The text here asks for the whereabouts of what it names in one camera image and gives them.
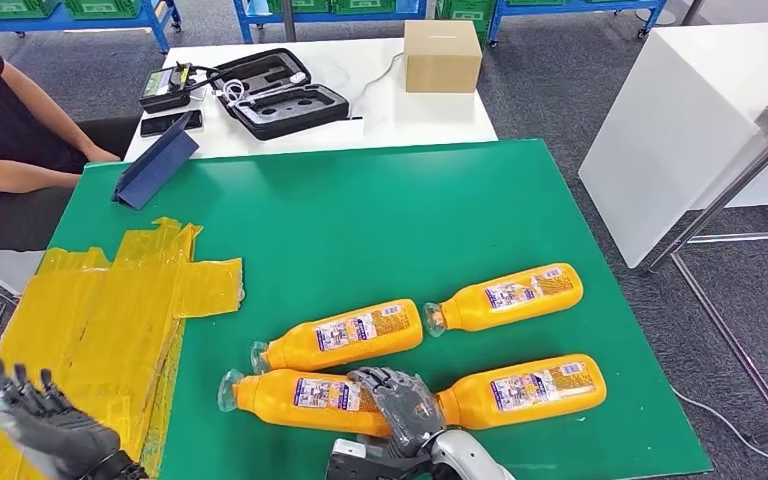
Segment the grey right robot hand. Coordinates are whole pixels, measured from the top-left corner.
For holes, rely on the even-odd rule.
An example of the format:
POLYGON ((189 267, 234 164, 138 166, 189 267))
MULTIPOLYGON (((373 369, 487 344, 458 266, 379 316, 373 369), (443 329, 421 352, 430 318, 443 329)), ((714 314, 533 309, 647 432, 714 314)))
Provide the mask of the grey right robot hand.
POLYGON ((418 375, 389 367, 361 367, 348 379, 368 392, 386 419, 390 434, 382 443, 391 458, 413 458, 445 428, 442 410, 418 375))

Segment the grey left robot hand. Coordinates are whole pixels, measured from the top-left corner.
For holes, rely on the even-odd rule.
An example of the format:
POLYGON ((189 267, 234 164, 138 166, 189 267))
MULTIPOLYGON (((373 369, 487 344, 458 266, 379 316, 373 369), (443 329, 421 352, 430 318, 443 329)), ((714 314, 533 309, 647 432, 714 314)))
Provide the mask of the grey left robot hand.
POLYGON ((76 408, 40 371, 41 389, 22 364, 10 375, 0 359, 0 430, 48 479, 140 479, 144 470, 120 436, 76 408))

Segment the person's left hand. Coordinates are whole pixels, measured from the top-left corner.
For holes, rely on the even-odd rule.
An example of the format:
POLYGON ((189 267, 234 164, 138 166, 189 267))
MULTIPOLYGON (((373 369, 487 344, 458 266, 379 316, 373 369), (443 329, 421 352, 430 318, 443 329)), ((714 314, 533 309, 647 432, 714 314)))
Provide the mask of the person's left hand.
POLYGON ((93 163, 119 162, 121 160, 120 156, 111 153, 93 143, 83 147, 82 153, 85 155, 89 162, 93 163))

